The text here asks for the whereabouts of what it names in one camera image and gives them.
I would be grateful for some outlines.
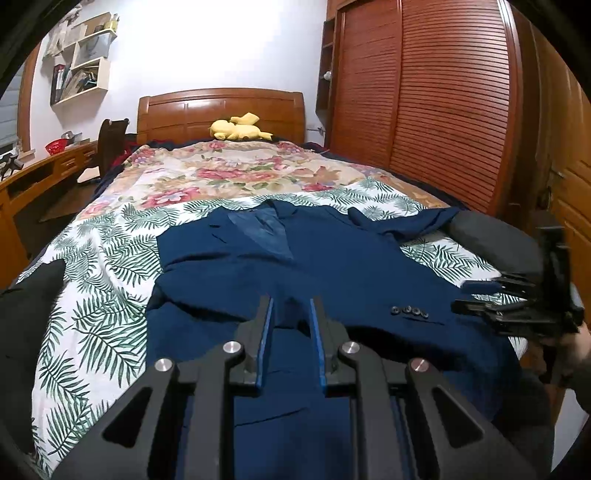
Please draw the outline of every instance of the sliding wardrobe door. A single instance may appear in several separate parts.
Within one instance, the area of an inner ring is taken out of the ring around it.
[[[388,168],[400,83],[400,3],[357,1],[337,14],[335,98],[328,147]]]

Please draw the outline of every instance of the pikachu plush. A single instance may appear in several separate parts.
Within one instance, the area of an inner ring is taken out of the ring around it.
[[[271,134],[261,132],[255,123],[259,118],[253,113],[247,113],[244,116],[233,116],[230,121],[217,120],[209,127],[209,134],[218,140],[256,140],[264,138],[271,140]]]

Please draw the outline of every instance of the black cloth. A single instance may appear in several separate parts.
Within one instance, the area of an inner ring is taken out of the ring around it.
[[[499,271],[542,274],[538,242],[502,220],[466,210],[459,212],[442,230]]]
[[[519,384],[503,399],[493,425],[529,461],[540,479],[552,469],[554,425],[542,382],[524,370]]]
[[[23,452],[33,451],[31,391],[41,342],[66,263],[39,266],[0,294],[0,421]]]

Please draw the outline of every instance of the wooden cabinet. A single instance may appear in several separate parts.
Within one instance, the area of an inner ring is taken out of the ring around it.
[[[505,0],[335,0],[325,147],[503,211],[522,109]]]
[[[28,259],[4,190],[0,190],[0,256],[0,288],[5,288],[27,266]]]
[[[335,19],[324,22],[322,31],[322,50],[320,52],[320,70],[318,73],[318,95],[316,96],[316,115],[327,129],[330,95],[332,85],[333,59],[335,52]]]
[[[357,2],[339,11],[339,63],[330,149],[389,168],[400,83],[400,13],[392,0]]]

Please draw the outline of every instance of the wall shelf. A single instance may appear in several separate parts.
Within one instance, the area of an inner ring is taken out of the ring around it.
[[[60,101],[54,103],[52,106],[69,103],[71,100],[88,95],[91,92],[106,92],[109,89],[111,64],[108,60],[108,55],[111,43],[117,38],[117,33],[113,28],[104,27],[115,25],[111,21],[112,18],[111,13],[106,12],[71,27],[68,33],[68,41],[70,43],[62,49],[61,59],[56,61],[56,64],[61,63],[66,65],[66,78],[61,83],[61,89],[69,85],[70,87],[67,89],[69,92],[72,90],[76,91],[80,87],[80,84],[78,82],[75,84],[71,82],[78,81],[79,79],[83,81],[84,78],[88,78],[82,72],[91,73],[93,80],[95,78],[94,74],[96,74],[96,86],[74,93],[66,98],[61,98]]]
[[[90,35],[87,35],[87,36],[81,38],[80,40],[76,40],[75,42],[72,42],[69,45],[66,45],[64,47],[64,50],[67,50],[68,48],[74,47],[77,43],[85,42],[85,41],[90,40],[91,38],[97,37],[99,35],[105,35],[106,33],[110,33],[111,34],[111,36],[113,37],[112,40],[114,40],[114,39],[117,38],[117,32],[115,30],[112,30],[111,28],[107,28],[105,30],[100,30],[98,32],[91,33]]]
[[[64,103],[68,103],[73,99],[79,98],[82,95],[87,95],[91,92],[106,92],[109,90],[109,73],[111,70],[111,63],[109,62],[109,60],[107,60],[104,57],[100,57],[98,59],[87,61],[86,64],[81,64],[76,68],[98,68],[98,73],[96,75],[96,86],[89,88],[88,90],[82,90],[81,92],[75,93],[74,95],[70,95],[67,98],[63,98],[59,102],[54,103],[53,107],[63,105]]]

